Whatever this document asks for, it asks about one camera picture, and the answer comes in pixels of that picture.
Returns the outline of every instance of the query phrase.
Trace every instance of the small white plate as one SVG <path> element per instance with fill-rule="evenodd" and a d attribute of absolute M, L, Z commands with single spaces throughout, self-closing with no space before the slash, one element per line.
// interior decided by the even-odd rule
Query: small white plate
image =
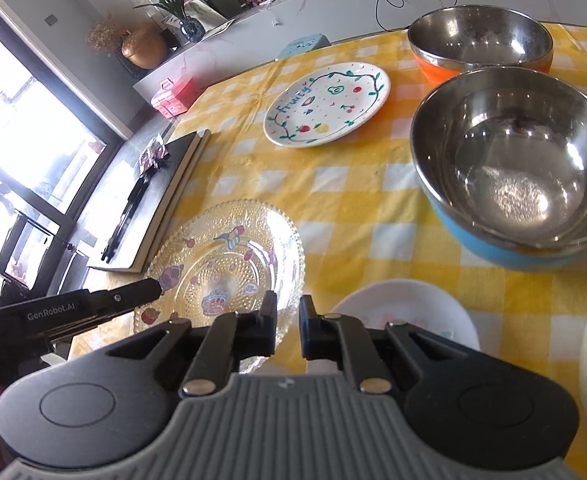
<path fill-rule="evenodd" d="M 344 298 L 331 312 L 360 319 L 366 328 L 382 329 L 388 322 L 404 319 L 429 332 L 480 350 L 478 332 L 458 301 L 427 282 L 388 280 L 374 283 Z M 307 362 L 308 374 L 335 373 L 333 361 Z"/>
<path fill-rule="evenodd" d="M 366 123 L 389 96 L 389 76 L 369 63 L 330 65 L 298 79 L 264 118 L 267 139 L 310 148 L 344 137 Z"/>

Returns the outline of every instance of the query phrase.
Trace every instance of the gold vase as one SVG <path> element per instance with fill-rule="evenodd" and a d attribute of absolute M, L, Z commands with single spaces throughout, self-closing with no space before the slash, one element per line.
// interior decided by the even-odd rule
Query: gold vase
<path fill-rule="evenodd" d="M 142 25 L 129 32 L 122 43 L 122 55 L 140 68 L 155 68 L 165 59 L 168 49 L 155 25 Z"/>

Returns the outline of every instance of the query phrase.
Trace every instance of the clear textured glass plate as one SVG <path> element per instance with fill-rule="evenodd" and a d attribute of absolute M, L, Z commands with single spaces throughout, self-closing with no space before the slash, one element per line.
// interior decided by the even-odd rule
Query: clear textured glass plate
<path fill-rule="evenodd" d="M 136 333 L 172 316 L 208 326 L 225 312 L 259 309 L 264 293 L 274 290 L 277 346 L 295 320 L 302 294 L 302 242 L 279 209 L 258 200 L 225 202 L 183 224 L 153 259 L 147 276 L 160 282 L 163 294 L 136 309 Z M 262 362 L 247 359 L 241 371 Z"/>

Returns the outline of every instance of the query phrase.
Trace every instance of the tablecloth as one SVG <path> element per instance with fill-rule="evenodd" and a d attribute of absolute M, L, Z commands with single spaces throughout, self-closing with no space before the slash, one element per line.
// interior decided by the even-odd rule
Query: tablecloth
<path fill-rule="evenodd" d="M 551 70 L 587 94 L 587 28 L 548 25 Z M 368 123 L 324 146 L 291 150 L 269 142 L 265 112 L 277 95 L 317 68 L 373 63 L 392 92 Z M 214 132 L 172 220 L 172 229 L 206 208 L 258 198 L 281 208 L 301 232 L 305 291 L 326 313 L 369 283 L 407 277 L 433 283 L 468 309 L 481 349 L 562 384 L 579 402 L 578 353 L 587 316 L 587 258 L 557 272 L 514 272 L 469 253 L 448 234 L 419 189 L 409 148 L 411 119 L 430 90 L 406 32 L 393 32 L 272 62 L 209 88 L 174 138 Z M 270 360 L 304 372 L 297 329 Z M 587 421 L 567 463 L 587 479 Z"/>

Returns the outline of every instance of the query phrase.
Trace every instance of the glass door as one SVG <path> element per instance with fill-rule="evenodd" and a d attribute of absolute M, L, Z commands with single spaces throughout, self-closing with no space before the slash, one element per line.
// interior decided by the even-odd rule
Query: glass door
<path fill-rule="evenodd" d="M 76 220 L 120 143 L 0 18 L 0 276 L 32 297 L 57 292 Z"/>

